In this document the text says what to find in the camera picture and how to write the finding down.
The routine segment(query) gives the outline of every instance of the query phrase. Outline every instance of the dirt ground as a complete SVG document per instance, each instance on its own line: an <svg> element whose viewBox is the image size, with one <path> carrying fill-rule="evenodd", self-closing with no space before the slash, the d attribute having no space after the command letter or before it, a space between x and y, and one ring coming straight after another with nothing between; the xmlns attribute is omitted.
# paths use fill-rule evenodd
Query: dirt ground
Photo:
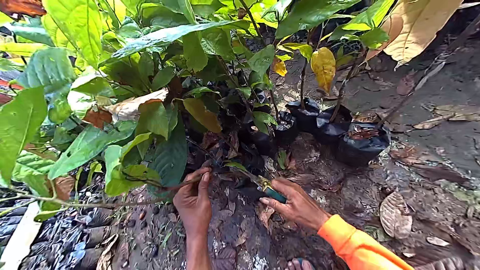
<svg viewBox="0 0 480 270"><path fill-rule="evenodd" d="M414 267L442 259L445 265L455 264L456 269L480 267L480 164L476 159L480 157L480 124L445 121L427 130L411 126L434 117L426 109L430 105L478 105L479 49L480 41L469 41L400 110L391 125L391 147L369 168L355 169L337 162L329 148L301 133L289 149L295 168L274 173L298 182L328 212L340 214ZM345 106L353 113L391 108L401 98L396 93L400 79L428 65L433 55L427 51L396 71L395 63L380 55L371 62L372 70L349 82ZM302 66L303 59L297 55L288 62L286 77L273 76L277 99L284 101L281 108L285 102L299 99ZM318 102L324 96L317 91L310 68L306 89ZM413 154L405 154L413 147ZM315 232L276 213L267 228L256 213L262 209L254 187L236 186L235 181L219 177L210 186L213 218L208 244L217 269L284 269L293 258L306 258L318 270L347 269ZM412 230L403 239L388 236L380 222L380 204L393 191L404 197L408 215L413 218ZM148 198L143 190L132 199ZM120 238L113 269L185 269L184 229L171 204L136 207L127 217L114 229ZM434 245L427 237L449 244ZM220 267L234 264L234 268Z"/></svg>

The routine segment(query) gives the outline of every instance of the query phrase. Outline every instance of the plant stem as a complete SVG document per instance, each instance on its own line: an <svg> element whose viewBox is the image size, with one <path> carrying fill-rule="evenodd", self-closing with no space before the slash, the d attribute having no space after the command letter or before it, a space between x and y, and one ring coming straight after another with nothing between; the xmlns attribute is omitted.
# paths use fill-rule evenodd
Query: plant stem
<svg viewBox="0 0 480 270"><path fill-rule="evenodd" d="M343 100L343 89L347 85L347 82L350 80L352 75L355 73L354 71L361 64L361 61L363 60L363 58L365 58L366 53L367 53L367 50L365 48L362 48L362 51L360 52L360 54L355 59L355 62L353 63L353 66L350 68L347 76L343 80L342 85L340 86L340 89L338 90L338 99L336 101L335 110L332 114L332 117L330 117L330 120L329 120L330 123L332 123L335 120L335 117L338 114L338 111L340 110L340 105L341 105L342 100Z"/></svg>
<svg viewBox="0 0 480 270"><path fill-rule="evenodd" d="M316 27L314 29L308 30L308 35L307 35L307 45L310 45L310 39L312 38L312 34L315 31ZM300 104L301 108L305 109L305 102L303 102L303 86L305 85L305 73L307 71L307 64L308 64L308 59L305 58L305 62L303 63L303 69L301 70L301 75L300 75Z"/></svg>
<svg viewBox="0 0 480 270"><path fill-rule="evenodd" d="M396 105L388 113L387 116L385 116L383 119L380 120L380 122L377 123L377 125L375 126L376 130L382 128L383 124L389 121L395 115L395 113L405 105L410 96L413 95L415 91L422 88L422 86L427 82L430 77L440 72L440 70L445 66L448 57L454 54L456 49L460 47L460 45L462 45L475 30L477 30L479 24L480 14L465 28L465 30L463 30L460 35L458 35L456 40L447 47L445 52L441 53L433 60L430 66L425 70L422 78L415 84L415 86L410 90L410 92L400 101L398 105Z"/></svg>

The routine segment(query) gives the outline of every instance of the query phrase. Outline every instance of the black plastic bag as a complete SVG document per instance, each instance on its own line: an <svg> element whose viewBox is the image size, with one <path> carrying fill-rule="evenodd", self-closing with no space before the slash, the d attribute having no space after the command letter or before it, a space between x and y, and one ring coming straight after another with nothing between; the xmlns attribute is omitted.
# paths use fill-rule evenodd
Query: black plastic bag
<svg viewBox="0 0 480 270"><path fill-rule="evenodd" d="M297 119L297 127L300 131L313 133L317 128L317 116L320 113L318 104L310 98L304 98L305 109L301 108L299 100L289 102L285 105Z"/></svg>
<svg viewBox="0 0 480 270"><path fill-rule="evenodd" d="M281 111L278 118L278 125L274 127L276 144L279 146L290 145L299 134L297 119L287 111Z"/></svg>
<svg viewBox="0 0 480 270"><path fill-rule="evenodd" d="M378 136L364 139L353 139L350 135L355 131L355 127L373 129L375 126L375 123L352 122L348 133L338 143L335 158L352 167L367 166L368 162L390 145L390 130L386 126L382 126L378 131Z"/></svg>
<svg viewBox="0 0 480 270"><path fill-rule="evenodd" d="M330 123L330 118L334 111L335 106L323 110L317 116L317 128L313 131L312 135L320 144L337 144L340 137L348 133L348 129L352 122L350 110L343 105L340 105L336 119L333 123Z"/></svg>

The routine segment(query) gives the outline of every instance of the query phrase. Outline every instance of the fingernail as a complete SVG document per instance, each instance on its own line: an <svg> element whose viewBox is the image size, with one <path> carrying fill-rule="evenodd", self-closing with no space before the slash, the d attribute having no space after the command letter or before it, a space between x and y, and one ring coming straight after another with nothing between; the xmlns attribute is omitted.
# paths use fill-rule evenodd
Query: fingernail
<svg viewBox="0 0 480 270"><path fill-rule="evenodd" d="M267 198L260 198L260 202L263 204L268 204L269 200Z"/></svg>

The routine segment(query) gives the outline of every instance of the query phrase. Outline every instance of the orange shirt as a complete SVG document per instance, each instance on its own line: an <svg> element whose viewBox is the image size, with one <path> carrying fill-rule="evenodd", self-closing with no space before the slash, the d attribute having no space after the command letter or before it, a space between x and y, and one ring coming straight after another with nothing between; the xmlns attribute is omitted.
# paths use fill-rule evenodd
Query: orange shirt
<svg viewBox="0 0 480 270"><path fill-rule="evenodd" d="M352 270L414 270L368 234L333 215L318 230Z"/></svg>

